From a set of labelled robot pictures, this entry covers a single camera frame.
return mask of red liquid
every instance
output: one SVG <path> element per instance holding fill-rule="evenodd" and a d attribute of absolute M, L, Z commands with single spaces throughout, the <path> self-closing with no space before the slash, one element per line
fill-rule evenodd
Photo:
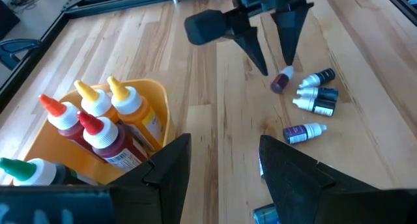
<path fill-rule="evenodd" d="M 92 156 L 96 159 L 100 160 L 101 162 L 107 163 L 107 161 L 103 160 L 101 157 L 97 156 L 93 150 L 93 147 L 84 140 L 83 137 L 84 126 L 78 121 L 73 127 L 67 130 L 58 130 L 58 133 L 63 137 L 67 138 L 68 140 L 72 141 L 75 144 L 78 144 L 80 147 L 84 148 L 85 150 L 89 151 Z"/>
<path fill-rule="evenodd" d="M 114 166 L 124 169 L 125 171 L 133 169 L 138 165 L 137 162 L 141 163 L 147 161 L 146 152 L 144 150 L 140 151 L 137 148 L 140 147 L 140 145 L 133 140 L 132 135 L 128 133 L 123 126 L 116 125 L 116 127 L 119 129 L 119 134 L 116 140 L 110 146 L 103 149 L 93 147 L 94 152 L 102 158 L 107 159 L 108 162 Z M 127 162 L 125 162 L 126 160 L 119 159 L 119 157 L 122 158 L 129 156 L 130 159 Z"/>
<path fill-rule="evenodd" d="M 287 86 L 289 78 L 285 74 L 278 74 L 275 80 L 271 83 L 271 90 L 276 94 L 281 94 L 282 90 Z"/>

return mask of green cap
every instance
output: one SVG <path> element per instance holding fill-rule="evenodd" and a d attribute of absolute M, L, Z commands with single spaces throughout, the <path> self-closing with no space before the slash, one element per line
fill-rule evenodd
<path fill-rule="evenodd" d="M 19 181 L 30 179 L 36 171 L 36 165 L 33 163 L 8 158 L 0 158 L 0 168 Z"/>

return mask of floor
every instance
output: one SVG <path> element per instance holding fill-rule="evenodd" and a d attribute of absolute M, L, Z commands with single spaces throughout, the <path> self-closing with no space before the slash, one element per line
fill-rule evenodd
<path fill-rule="evenodd" d="M 73 20 L 0 115 L 0 155 L 27 155 L 46 119 L 39 94 L 60 99 L 76 79 L 105 83 L 112 74 L 162 83 L 177 135 L 192 135 L 183 223 L 253 223 L 253 209 L 271 202 L 259 177 L 259 137 L 283 140 L 283 128 L 297 124 L 328 126 L 298 150 L 378 188 L 417 187 L 416 27 L 389 0 L 309 1 L 315 6 L 300 37 L 295 76 L 282 95 L 269 89 L 285 63 L 267 13 L 251 23 L 259 28 L 268 77 L 233 41 L 187 41 L 186 17 L 230 10 L 231 0 L 166 2 Z M 329 67 L 337 78 L 328 87 L 340 92 L 335 115 L 294 106 L 301 80 Z"/>
<path fill-rule="evenodd" d="M 40 39 L 56 17 L 61 13 L 62 6 L 67 0 L 39 0 L 31 10 L 17 8 L 16 13 L 20 22 L 4 38 L 32 38 Z M 12 71 L 0 64 L 0 86 L 8 79 Z"/>

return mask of wood grain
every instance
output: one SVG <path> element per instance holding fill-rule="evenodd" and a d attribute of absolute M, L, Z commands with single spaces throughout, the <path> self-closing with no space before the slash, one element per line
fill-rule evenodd
<path fill-rule="evenodd" d="M 192 174 L 183 223 L 253 223 L 271 202 L 258 169 L 259 136 L 283 139 L 288 126 L 320 122 L 329 130 L 295 146 L 378 188 L 417 187 L 417 28 L 389 0 L 309 0 L 282 95 L 270 82 L 285 67 L 268 13 L 251 19 L 270 76 L 263 77 L 230 40 L 193 46 L 186 17 L 231 0 L 182 0 L 72 20 L 0 115 L 0 155 L 24 158 L 46 119 L 41 93 L 60 98 L 75 79 L 96 84 L 113 74 L 164 84 L 177 135 L 192 134 Z M 339 89 L 332 118 L 292 104 L 310 73 L 333 68 Z M 0 174 L 4 184 L 10 177 Z"/>

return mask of yellow cap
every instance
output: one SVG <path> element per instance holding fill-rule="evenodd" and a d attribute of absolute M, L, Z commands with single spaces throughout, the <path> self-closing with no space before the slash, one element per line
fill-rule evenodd
<path fill-rule="evenodd" d="M 88 102 L 94 102 L 100 96 L 98 92 L 80 80 L 75 81 L 74 85 L 76 86 L 78 93 Z"/>
<path fill-rule="evenodd" d="M 107 78 L 107 82 L 109 83 L 113 96 L 116 98 L 117 101 L 123 101 L 129 97 L 129 89 L 127 89 L 122 83 L 117 81 L 115 77 L 109 76 L 109 78 Z"/>

